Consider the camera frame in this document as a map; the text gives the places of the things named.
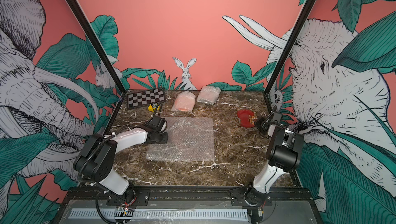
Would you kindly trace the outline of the red floral dinner plate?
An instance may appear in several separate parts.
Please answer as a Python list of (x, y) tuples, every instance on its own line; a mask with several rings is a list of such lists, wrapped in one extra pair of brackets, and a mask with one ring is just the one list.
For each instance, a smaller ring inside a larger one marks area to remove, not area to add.
[(241, 109), (236, 112), (235, 120), (241, 127), (253, 128), (255, 127), (257, 116), (252, 110)]

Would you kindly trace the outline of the clear bubble wrap sheet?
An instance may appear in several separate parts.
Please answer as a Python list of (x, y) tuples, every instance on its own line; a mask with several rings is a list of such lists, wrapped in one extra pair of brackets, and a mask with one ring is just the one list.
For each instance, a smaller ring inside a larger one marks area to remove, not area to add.
[(150, 144), (146, 159), (165, 162), (213, 161), (212, 118), (166, 117), (168, 141)]

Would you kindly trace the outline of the pink bubble bundle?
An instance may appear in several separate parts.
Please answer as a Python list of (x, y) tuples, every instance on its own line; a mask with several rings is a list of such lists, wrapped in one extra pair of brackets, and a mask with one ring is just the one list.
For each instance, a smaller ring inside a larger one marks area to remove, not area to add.
[(196, 103), (196, 95), (189, 91), (180, 93), (171, 108), (171, 111), (188, 111), (191, 112)]

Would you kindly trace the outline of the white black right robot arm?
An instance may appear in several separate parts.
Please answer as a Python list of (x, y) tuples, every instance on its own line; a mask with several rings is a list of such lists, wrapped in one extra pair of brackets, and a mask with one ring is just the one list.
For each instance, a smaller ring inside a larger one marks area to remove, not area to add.
[(281, 119), (282, 114), (275, 111), (255, 122), (260, 133), (271, 138), (266, 152), (267, 162), (253, 181), (253, 188), (263, 194), (270, 192), (281, 175), (297, 169), (301, 161), (304, 136), (290, 131)]

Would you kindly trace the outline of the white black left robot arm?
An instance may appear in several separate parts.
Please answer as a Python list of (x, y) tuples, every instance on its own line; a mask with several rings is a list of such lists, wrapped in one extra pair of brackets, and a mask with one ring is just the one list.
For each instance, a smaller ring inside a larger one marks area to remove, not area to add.
[(165, 118), (152, 116), (149, 121), (137, 127), (110, 135), (91, 135), (73, 164), (78, 182), (100, 185), (119, 196), (125, 194), (130, 184), (113, 169), (115, 155), (144, 143), (167, 143), (167, 126)]

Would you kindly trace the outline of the right bubble wrapped plate bundle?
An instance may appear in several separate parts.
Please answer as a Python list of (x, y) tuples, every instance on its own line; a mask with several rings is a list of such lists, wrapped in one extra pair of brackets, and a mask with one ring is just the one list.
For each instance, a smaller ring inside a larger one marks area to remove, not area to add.
[(214, 105), (219, 98), (221, 89), (219, 87), (204, 86), (197, 98), (197, 102)]

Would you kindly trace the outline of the small yellow toy block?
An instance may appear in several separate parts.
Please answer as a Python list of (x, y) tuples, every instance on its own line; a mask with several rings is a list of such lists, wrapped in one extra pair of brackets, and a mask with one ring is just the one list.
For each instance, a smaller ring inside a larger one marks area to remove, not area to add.
[(147, 109), (148, 109), (150, 112), (154, 112), (154, 111), (156, 111), (156, 110), (160, 110), (160, 104), (157, 104), (157, 103), (151, 104), (151, 105), (148, 106)]

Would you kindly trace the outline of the black white chessboard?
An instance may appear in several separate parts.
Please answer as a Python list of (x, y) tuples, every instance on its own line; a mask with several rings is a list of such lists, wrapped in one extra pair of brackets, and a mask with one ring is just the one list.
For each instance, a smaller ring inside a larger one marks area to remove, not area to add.
[(129, 94), (127, 97), (127, 109), (135, 109), (163, 102), (166, 102), (164, 90), (162, 88), (150, 89)]

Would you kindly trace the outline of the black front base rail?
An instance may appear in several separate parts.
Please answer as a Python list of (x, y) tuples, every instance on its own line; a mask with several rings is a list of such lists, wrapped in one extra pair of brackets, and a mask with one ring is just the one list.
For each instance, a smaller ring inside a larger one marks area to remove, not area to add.
[(106, 205), (147, 206), (154, 201), (229, 201), (233, 206), (252, 208), (269, 206), (276, 201), (307, 201), (315, 206), (311, 192), (306, 188), (274, 187), (262, 193), (252, 186), (130, 186), (122, 195), (96, 186), (72, 188), (60, 209), (65, 210), (72, 201), (94, 201), (98, 193)]

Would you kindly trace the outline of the black right frame post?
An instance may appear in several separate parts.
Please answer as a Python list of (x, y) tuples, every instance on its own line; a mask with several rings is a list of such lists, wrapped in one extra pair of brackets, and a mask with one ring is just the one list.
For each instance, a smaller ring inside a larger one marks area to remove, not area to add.
[(267, 84), (267, 87), (264, 91), (265, 97), (269, 95), (270, 90), (272, 89), (272, 87), (276, 81), (276, 78), (279, 75), (286, 59), (289, 57), (292, 47), (294, 46), (294, 44), (295, 44), (303, 26), (304, 26), (304, 23), (305, 23), (306, 19), (308, 18), (315, 2), (316, 2), (316, 0), (306, 0), (305, 1), (304, 5), (302, 7), (302, 10), (296, 20), (296, 23), (291, 31), (291, 34), (286, 42), (285, 48), (282, 50), (282, 54), (276, 64), (276, 67), (275, 67), (274, 72), (270, 78), (270, 81)]

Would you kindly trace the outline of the black frame post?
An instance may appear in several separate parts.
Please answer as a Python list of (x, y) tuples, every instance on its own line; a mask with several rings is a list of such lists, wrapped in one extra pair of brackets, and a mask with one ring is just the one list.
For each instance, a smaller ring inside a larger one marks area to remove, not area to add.
[(270, 81), (267, 84), (267, 87), (264, 91), (265, 97), (269, 95), (270, 90), (272, 89), (272, 87), (276, 81), (276, 78), (279, 75), (286, 59), (289, 57), (292, 47), (294, 46), (294, 44), (295, 44), (303, 26), (304, 26), (304, 23), (305, 23), (306, 19), (308, 18), (315, 2), (316, 2), (316, 0), (306, 0), (305, 1), (304, 5), (302, 7), (302, 10), (296, 20), (296, 23), (291, 31), (291, 34), (286, 42), (285, 48), (282, 50), (282, 54), (276, 64), (276, 67), (275, 67), (274, 72), (270, 78)]
[(83, 12), (80, 4), (77, 0), (66, 0), (70, 9), (72, 10), (73, 14), (75, 15), (76, 19), (78, 20), (80, 26), (83, 28), (85, 34), (87, 35), (89, 41), (91, 42), (94, 50), (98, 54), (99, 58), (103, 62), (104, 66), (108, 70), (111, 78), (114, 80), (116, 86), (120, 90), (122, 94), (126, 93), (126, 89), (124, 88), (121, 80), (119, 79), (118, 75), (116, 74), (112, 64), (109, 61), (109, 58), (98, 39), (98, 36), (94, 32), (90, 22), (88, 21), (85, 13)]

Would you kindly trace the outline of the black left frame post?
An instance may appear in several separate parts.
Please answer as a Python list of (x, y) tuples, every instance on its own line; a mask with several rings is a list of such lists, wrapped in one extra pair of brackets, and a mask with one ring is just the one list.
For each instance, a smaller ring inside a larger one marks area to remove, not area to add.
[(108, 70), (111, 78), (114, 80), (116, 86), (120, 90), (122, 94), (126, 93), (126, 89), (124, 88), (121, 80), (119, 79), (118, 75), (116, 74), (112, 64), (109, 61), (109, 58), (98, 39), (98, 36), (94, 32), (90, 22), (88, 21), (85, 13), (83, 12), (80, 4), (77, 0), (66, 0), (70, 9), (72, 10), (73, 14), (75, 15), (76, 19), (78, 20), (80, 26), (83, 28), (85, 34), (87, 35), (89, 41), (91, 42), (94, 50), (98, 54), (99, 58), (103, 62), (104, 66)]

